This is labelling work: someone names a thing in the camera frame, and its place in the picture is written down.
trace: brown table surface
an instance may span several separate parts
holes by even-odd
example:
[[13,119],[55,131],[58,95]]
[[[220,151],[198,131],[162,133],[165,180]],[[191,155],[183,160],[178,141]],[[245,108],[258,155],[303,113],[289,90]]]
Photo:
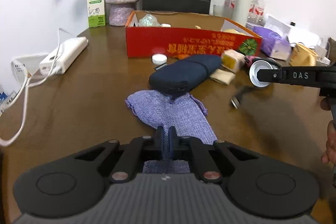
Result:
[[[89,45],[62,76],[30,90],[28,116],[21,136],[3,148],[2,200],[6,223],[20,211],[12,187],[28,169],[109,139],[128,143],[154,130],[130,111],[124,100],[148,89],[154,72],[150,58],[128,59],[124,28],[100,27],[82,33]],[[322,165],[331,113],[320,109],[319,90],[273,84],[244,96],[239,110],[229,106],[242,85],[244,71],[229,86],[206,80],[191,93],[209,111],[219,139],[312,171],[321,187],[312,216],[320,223],[336,220],[332,165]],[[0,119],[0,136],[8,139],[21,124],[23,96]]]

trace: yellow mug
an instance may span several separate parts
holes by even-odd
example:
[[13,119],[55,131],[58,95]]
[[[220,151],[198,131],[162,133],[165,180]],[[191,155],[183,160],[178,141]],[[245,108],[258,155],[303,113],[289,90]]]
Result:
[[293,67],[315,66],[319,56],[303,44],[296,44],[290,57],[289,64]]

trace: open cardboard box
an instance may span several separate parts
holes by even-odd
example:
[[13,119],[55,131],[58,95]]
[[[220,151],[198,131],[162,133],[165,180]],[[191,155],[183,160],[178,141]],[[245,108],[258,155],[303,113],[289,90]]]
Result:
[[[154,15],[160,24],[170,24],[171,28],[139,27],[138,19],[147,13]],[[168,57],[178,54],[221,55],[231,48],[246,55],[257,55],[261,43],[260,36],[228,18],[194,13],[134,11],[125,29],[128,57],[151,57],[156,53]],[[227,29],[244,35],[222,32]]]

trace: white thermos bottle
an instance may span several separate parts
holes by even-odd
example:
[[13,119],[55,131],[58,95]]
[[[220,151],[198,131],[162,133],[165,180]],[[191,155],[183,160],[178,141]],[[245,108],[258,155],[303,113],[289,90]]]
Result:
[[252,0],[236,0],[235,8],[232,14],[232,20],[245,26],[249,15]]

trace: human hand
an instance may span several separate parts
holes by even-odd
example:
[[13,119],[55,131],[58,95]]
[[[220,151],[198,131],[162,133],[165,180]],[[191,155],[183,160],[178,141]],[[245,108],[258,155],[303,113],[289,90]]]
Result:
[[[330,106],[326,98],[324,98],[320,106],[323,110],[330,110]],[[328,140],[325,144],[327,150],[322,154],[321,161],[326,164],[329,161],[336,164],[336,129],[334,127],[334,121],[328,123],[327,128]]]

